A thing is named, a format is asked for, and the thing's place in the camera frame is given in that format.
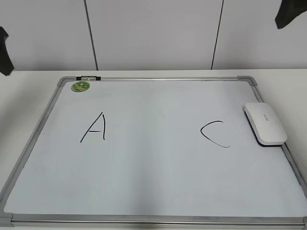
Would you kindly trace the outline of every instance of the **round sticker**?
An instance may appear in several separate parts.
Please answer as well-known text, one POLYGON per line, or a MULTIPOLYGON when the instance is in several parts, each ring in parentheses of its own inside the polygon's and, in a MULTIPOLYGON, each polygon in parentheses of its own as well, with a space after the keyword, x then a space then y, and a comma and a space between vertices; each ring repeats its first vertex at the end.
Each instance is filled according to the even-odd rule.
POLYGON ((71 90, 74 92, 84 92, 88 90, 89 88, 90 88, 90 83, 87 81, 83 81, 83 80, 76 82, 71 86, 71 90))

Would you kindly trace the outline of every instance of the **whiteboard eraser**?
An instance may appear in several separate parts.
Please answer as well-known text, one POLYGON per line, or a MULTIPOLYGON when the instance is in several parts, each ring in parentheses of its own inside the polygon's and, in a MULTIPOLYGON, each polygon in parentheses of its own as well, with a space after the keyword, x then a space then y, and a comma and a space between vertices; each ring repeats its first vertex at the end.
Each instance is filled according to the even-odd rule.
POLYGON ((282 145, 287 134, 274 110, 266 103, 247 103, 244 111, 256 135, 264 146, 282 145))

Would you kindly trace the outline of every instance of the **whiteboard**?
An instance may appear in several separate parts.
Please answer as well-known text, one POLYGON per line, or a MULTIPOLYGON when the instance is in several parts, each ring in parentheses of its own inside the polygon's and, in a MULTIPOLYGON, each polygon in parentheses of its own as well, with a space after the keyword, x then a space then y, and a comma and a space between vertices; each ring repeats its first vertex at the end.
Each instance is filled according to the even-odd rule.
POLYGON ((91 81, 85 92, 73 83, 5 212, 306 216, 282 149, 259 146, 246 120, 242 107, 257 101, 247 82, 91 81))

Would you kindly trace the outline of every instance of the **aluminum frame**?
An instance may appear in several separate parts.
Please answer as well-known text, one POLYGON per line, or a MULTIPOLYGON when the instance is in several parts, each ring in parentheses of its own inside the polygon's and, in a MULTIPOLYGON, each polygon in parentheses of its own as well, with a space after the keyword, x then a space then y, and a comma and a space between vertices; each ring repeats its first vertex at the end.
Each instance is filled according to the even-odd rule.
MULTIPOLYGON (((249 228, 249 229, 304 229, 306 217, 191 217, 191 216, 123 216, 123 215, 67 215, 67 214, 14 214, 5 213, 6 201, 24 167, 28 157, 62 91, 69 81, 247 81, 257 100, 263 97, 251 76, 197 77, 197 78, 103 78, 96 76, 63 77, 47 104, 36 128, 17 160, 8 180, 0 193, 0 227, 13 226, 82 226, 82 227, 194 227, 194 228, 249 228)), ((304 194, 307 194, 306 179, 297 161, 286 144, 282 146, 304 194)))

